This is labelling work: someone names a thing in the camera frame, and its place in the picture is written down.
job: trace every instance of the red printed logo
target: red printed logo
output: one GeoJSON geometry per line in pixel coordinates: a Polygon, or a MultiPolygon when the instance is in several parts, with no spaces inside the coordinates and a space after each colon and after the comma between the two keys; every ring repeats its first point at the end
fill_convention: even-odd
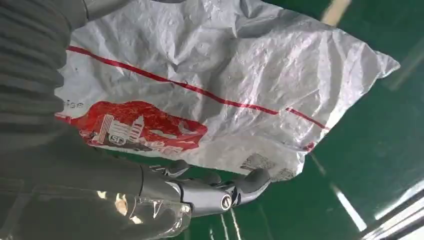
{"type": "Polygon", "coordinates": [[[81,117],[56,114],[76,126],[89,145],[173,155],[199,147],[208,128],[199,122],[172,116],[143,101],[100,101],[81,117]]]}

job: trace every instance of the green epoxy floor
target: green epoxy floor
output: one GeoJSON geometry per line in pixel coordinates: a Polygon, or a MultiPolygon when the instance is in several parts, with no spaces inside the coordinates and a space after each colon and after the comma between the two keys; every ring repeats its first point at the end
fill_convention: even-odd
{"type": "MultiPolygon", "coordinates": [[[[270,0],[319,19],[329,0],[270,0]]],[[[424,2],[352,0],[338,25],[402,67],[379,80],[308,157],[303,173],[226,214],[196,218],[178,240],[349,240],[360,231],[337,186],[367,226],[424,180],[424,2]]],[[[123,153],[134,161],[161,162],[123,153]]],[[[201,175],[204,169],[191,169],[201,175]]],[[[224,178],[233,174],[224,172],[224,178]]]]}

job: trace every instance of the gray sleeve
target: gray sleeve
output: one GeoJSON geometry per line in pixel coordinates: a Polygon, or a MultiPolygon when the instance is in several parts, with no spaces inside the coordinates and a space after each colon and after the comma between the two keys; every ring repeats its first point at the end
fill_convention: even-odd
{"type": "Polygon", "coordinates": [[[0,178],[138,194],[139,165],[100,156],[54,116],[57,69],[86,19],[82,0],[0,1],[0,178]]]}

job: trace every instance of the wrinkled plastic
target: wrinkled plastic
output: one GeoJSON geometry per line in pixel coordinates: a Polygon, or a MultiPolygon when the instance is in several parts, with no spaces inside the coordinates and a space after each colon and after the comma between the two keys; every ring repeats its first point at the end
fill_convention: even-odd
{"type": "Polygon", "coordinates": [[[58,117],[101,148],[274,180],[304,157],[391,57],[258,0],[139,0],[77,30],[58,117]]]}
{"type": "Polygon", "coordinates": [[[1,180],[0,239],[155,240],[190,224],[180,202],[106,191],[36,186],[1,180]]]}

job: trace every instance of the white plastic bag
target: white plastic bag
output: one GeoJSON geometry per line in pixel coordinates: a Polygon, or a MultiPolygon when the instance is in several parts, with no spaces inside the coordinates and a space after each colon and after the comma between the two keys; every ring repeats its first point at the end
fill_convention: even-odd
{"type": "Polygon", "coordinates": [[[237,173],[304,156],[399,68],[313,18],[258,0],[139,0],[73,34],[58,114],[90,145],[237,173]]]}

